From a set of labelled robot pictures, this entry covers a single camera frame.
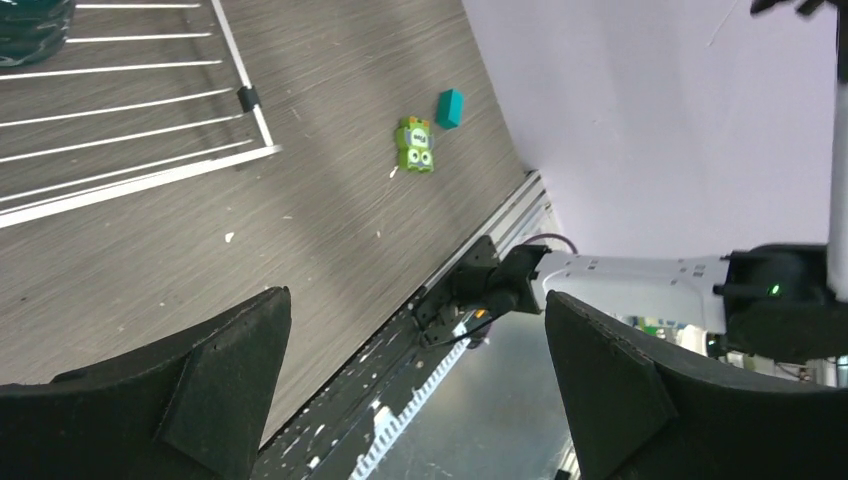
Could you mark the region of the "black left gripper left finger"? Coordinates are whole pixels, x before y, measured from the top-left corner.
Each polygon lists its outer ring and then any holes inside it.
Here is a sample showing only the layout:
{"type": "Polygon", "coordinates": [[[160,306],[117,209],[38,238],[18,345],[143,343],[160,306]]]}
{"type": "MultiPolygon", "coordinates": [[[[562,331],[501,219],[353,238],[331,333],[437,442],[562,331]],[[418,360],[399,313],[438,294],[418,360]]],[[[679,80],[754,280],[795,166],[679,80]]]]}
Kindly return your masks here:
{"type": "Polygon", "coordinates": [[[291,329],[273,287],[41,385],[1,389],[5,479],[246,479],[291,329]]]}

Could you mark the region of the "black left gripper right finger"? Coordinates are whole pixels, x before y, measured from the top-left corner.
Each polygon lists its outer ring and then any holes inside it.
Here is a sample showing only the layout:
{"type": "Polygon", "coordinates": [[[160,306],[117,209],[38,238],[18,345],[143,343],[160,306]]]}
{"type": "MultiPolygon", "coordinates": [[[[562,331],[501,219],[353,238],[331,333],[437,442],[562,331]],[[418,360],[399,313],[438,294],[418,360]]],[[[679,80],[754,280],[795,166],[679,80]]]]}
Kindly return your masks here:
{"type": "Polygon", "coordinates": [[[562,292],[545,331],[586,479],[843,479],[847,393],[751,372],[562,292]]]}

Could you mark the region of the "dark teal mug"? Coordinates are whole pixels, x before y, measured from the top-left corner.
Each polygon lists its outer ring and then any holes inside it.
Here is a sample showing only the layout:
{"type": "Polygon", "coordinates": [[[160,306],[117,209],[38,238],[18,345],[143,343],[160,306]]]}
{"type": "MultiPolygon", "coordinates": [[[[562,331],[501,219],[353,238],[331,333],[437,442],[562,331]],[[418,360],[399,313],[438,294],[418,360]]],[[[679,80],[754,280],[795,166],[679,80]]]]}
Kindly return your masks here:
{"type": "Polygon", "coordinates": [[[1,2],[1,68],[26,67],[54,56],[69,38],[74,0],[1,2]]]}

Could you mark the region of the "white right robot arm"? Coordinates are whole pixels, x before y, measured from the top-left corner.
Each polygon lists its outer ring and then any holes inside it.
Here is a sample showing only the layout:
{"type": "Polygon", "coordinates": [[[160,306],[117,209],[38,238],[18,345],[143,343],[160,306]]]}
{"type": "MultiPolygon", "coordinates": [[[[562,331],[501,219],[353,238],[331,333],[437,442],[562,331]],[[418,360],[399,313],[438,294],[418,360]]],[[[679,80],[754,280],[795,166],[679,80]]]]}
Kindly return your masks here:
{"type": "Polygon", "coordinates": [[[569,294],[608,314],[676,320],[704,333],[699,350],[737,351],[780,363],[847,352],[847,5],[834,5],[836,88],[826,244],[766,244],[725,256],[638,259],[586,256],[522,243],[504,257],[454,265],[410,304],[422,344],[461,341],[467,315],[480,338],[510,312],[538,314],[569,294]]]}

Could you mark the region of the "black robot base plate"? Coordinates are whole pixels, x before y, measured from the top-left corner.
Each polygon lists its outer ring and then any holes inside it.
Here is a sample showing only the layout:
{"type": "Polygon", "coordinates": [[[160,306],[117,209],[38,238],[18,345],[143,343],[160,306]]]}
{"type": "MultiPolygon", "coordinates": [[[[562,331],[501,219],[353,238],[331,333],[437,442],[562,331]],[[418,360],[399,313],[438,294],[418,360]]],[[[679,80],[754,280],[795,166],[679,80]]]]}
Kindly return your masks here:
{"type": "Polygon", "coordinates": [[[488,235],[467,245],[266,443],[252,478],[367,478],[475,331],[509,312],[538,312],[531,283],[550,251],[500,253],[488,235]]]}

